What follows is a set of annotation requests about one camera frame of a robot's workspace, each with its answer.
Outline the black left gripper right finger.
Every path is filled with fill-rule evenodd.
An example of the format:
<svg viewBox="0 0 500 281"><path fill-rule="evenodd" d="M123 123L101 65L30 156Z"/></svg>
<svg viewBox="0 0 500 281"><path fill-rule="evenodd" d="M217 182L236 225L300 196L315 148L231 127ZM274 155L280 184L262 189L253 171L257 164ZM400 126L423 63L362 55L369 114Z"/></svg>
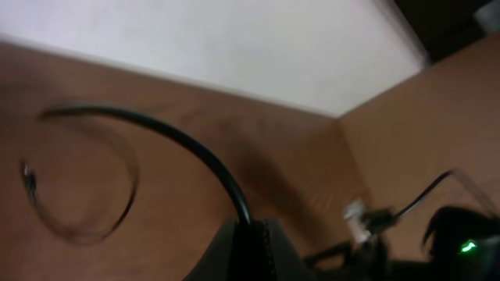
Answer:
<svg viewBox="0 0 500 281"><path fill-rule="evenodd" d="M261 260L264 280L314 281L316 278L307 269L284 227L276 219L255 222L262 243Z"/></svg>

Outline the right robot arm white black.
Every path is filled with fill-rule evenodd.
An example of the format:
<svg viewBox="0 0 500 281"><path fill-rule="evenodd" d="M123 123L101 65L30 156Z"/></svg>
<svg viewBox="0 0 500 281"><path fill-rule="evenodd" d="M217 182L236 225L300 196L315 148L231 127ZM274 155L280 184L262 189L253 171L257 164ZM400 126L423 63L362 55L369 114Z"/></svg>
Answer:
<svg viewBox="0 0 500 281"><path fill-rule="evenodd" d="M376 235L353 246L337 244L304 258L318 280L499 280L499 217L466 208L439 208L422 245L428 261L392 260Z"/></svg>

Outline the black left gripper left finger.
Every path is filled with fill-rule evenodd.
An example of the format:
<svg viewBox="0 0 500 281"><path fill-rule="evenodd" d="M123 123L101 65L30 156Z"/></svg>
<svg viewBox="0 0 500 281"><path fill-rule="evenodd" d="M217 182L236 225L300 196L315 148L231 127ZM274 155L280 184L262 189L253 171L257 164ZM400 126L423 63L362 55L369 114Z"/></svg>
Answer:
<svg viewBox="0 0 500 281"><path fill-rule="evenodd" d="M183 281L250 280L248 238L250 225L229 220L216 232L209 246Z"/></svg>

